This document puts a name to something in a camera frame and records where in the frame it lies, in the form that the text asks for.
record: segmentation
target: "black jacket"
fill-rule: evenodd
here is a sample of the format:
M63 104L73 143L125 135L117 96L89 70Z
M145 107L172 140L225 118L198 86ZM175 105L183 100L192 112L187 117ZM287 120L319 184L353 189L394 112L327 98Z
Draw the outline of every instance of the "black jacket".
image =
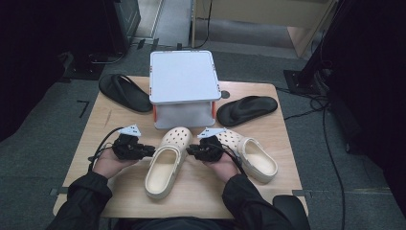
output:
M99 229L100 214L112 194L107 179L95 172L77 179L68 190L68 200L61 206L51 229ZM293 229L274 206L264 200L244 175L232 177L223 191L223 202L243 229ZM160 218L134 226L133 229L224 229L217 222L202 218Z

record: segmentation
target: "hand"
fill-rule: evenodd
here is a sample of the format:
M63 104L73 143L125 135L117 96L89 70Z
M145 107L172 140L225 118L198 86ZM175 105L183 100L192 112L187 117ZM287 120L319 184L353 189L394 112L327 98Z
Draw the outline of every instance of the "hand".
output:
M207 167L211 168L214 170L215 174L218 176L218 178L223 181L224 183L227 183L227 181L238 174L238 168L236 164L233 162L231 157L223 153L221 156L220 160L217 162L203 162Z
M96 161L93 172L110 179L122 169L134 165L137 162L138 160L120 160L117 158L113 149L105 149Z

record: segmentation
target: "black slide sandal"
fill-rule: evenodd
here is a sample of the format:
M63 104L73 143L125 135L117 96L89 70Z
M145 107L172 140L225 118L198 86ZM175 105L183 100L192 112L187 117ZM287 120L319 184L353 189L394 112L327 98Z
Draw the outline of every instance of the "black slide sandal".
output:
M221 106L217 110L216 118L225 127L235 127L269 114L277 108L277 101L271 97L248 96Z
M121 74L106 75L99 80L100 91L109 99L137 112L149 112L149 95L129 77Z

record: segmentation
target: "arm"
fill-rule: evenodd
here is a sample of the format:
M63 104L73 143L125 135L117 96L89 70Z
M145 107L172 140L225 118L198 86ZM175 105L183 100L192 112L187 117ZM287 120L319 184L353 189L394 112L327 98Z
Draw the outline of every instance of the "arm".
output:
M262 198L254 184L238 173L227 154L215 163L204 162L226 183L223 202L243 229L293 229L283 213Z
M60 207L47 230L98 229L100 215L112 197L107 187L108 179L136 162L119 160L112 149L106 149L93 171L69 186L68 200Z

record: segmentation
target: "white bracket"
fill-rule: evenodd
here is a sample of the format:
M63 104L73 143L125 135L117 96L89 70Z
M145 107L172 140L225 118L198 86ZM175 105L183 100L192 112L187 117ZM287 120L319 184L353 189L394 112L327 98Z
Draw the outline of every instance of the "white bracket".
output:
M138 129L137 125L123 127L119 130L119 132L121 134L127 134L130 136L141 136L141 131Z
M197 138L208 138L226 130L227 128L225 127L206 127L206 129L197 135Z

